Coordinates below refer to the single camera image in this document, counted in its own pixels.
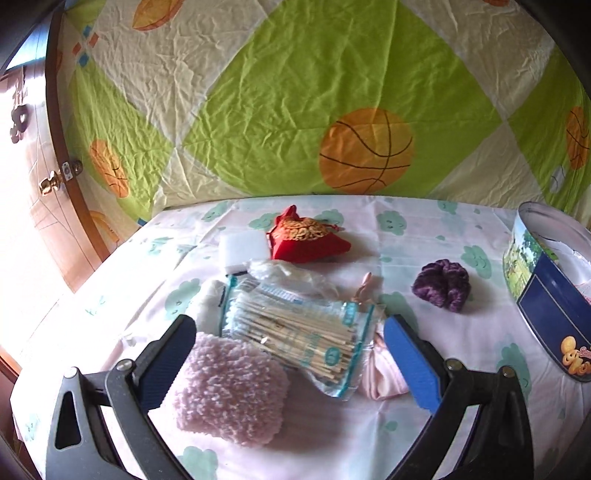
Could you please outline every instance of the red pouch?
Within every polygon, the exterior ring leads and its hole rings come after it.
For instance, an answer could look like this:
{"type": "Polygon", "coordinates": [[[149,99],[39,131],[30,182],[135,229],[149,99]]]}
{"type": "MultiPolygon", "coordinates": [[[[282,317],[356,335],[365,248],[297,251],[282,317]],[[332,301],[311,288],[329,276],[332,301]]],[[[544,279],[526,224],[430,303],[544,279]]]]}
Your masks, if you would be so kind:
{"type": "Polygon", "coordinates": [[[296,213],[296,206],[292,205],[275,218],[275,226],[268,234],[271,258],[307,263],[348,252],[351,244],[335,235],[331,229],[339,228],[313,218],[301,218],[296,213]]]}

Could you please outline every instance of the door knob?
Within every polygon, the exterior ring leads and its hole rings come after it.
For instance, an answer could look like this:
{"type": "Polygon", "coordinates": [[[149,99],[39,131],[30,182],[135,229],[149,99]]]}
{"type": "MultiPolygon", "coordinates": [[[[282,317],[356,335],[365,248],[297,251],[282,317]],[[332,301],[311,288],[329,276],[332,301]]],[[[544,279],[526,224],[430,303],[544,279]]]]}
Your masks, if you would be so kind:
{"type": "Polygon", "coordinates": [[[61,175],[55,170],[49,172],[49,178],[43,179],[39,182],[39,191],[41,195],[49,195],[53,190],[59,190],[61,185],[61,175]]]}

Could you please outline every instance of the purple hair tie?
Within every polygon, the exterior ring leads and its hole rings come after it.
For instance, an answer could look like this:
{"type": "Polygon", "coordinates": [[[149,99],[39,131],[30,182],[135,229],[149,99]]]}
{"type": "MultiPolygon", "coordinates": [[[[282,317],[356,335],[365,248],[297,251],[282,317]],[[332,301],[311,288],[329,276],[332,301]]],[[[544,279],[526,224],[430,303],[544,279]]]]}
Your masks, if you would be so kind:
{"type": "Polygon", "coordinates": [[[468,272],[457,262],[437,260],[423,267],[413,284],[413,293],[439,308],[459,312],[470,294],[468,272]]]}

